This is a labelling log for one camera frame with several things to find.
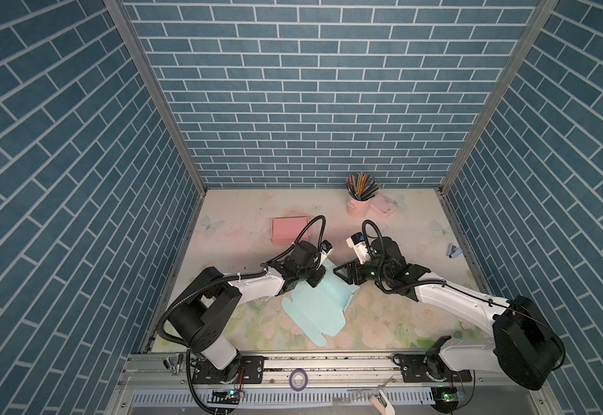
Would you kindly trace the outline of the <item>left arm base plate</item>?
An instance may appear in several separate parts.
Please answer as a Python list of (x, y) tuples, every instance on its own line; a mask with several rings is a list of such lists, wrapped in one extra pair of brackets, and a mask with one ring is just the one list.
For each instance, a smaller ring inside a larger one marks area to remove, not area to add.
[(191, 364), (194, 384), (261, 384), (263, 382), (265, 358), (263, 356), (241, 356), (240, 354), (224, 369), (217, 369), (209, 361)]

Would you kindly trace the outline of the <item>pink paper box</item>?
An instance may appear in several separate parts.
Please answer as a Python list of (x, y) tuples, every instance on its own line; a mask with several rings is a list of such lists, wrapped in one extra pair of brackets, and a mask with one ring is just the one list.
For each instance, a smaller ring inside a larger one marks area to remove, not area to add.
[(271, 221), (271, 243), (274, 246), (289, 246), (309, 223), (306, 216), (274, 218)]

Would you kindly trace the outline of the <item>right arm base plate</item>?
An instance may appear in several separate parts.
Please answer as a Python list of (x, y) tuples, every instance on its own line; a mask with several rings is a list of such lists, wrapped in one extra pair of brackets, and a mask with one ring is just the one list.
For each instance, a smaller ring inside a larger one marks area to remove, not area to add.
[(400, 368), (404, 383), (467, 383), (473, 380), (471, 371), (452, 371), (425, 354), (394, 354), (391, 361)]

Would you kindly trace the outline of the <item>light blue paper box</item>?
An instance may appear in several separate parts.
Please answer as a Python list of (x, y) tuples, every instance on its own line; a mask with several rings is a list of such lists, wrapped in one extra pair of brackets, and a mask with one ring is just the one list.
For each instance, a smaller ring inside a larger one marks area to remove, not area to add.
[(319, 347), (327, 346), (328, 338), (336, 337), (346, 326), (345, 312), (359, 291), (358, 285), (346, 283), (333, 272), (336, 265), (330, 259), (323, 266), (326, 273), (316, 287), (302, 281), (282, 299), (282, 309)]

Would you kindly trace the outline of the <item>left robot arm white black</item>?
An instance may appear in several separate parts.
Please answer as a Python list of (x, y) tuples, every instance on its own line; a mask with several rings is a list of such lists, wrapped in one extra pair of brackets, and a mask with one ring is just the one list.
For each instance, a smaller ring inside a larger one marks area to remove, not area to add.
[(258, 299), (279, 297), (301, 282), (316, 287), (327, 270), (323, 262), (332, 252), (324, 239), (327, 218), (308, 221), (291, 246), (261, 264), (252, 273), (223, 274), (215, 267), (204, 269), (168, 306), (156, 323), (163, 340), (186, 348), (187, 385), (198, 407), (208, 414), (230, 414), (231, 408), (211, 407), (195, 390), (195, 375), (201, 362), (223, 383), (244, 373), (242, 356), (224, 336), (237, 306)]

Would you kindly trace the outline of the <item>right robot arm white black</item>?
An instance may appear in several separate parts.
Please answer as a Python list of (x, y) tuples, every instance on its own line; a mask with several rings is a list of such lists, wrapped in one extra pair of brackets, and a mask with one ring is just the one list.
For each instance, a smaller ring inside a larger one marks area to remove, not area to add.
[(384, 294), (443, 309), (486, 333), (482, 340), (444, 335), (435, 341), (423, 359), (430, 379), (442, 382), (467, 371), (483, 371), (504, 374), (517, 385), (538, 391), (564, 364), (562, 339), (531, 299), (493, 297), (412, 264), (370, 220), (346, 243), (356, 258), (333, 271), (349, 285), (371, 281)]

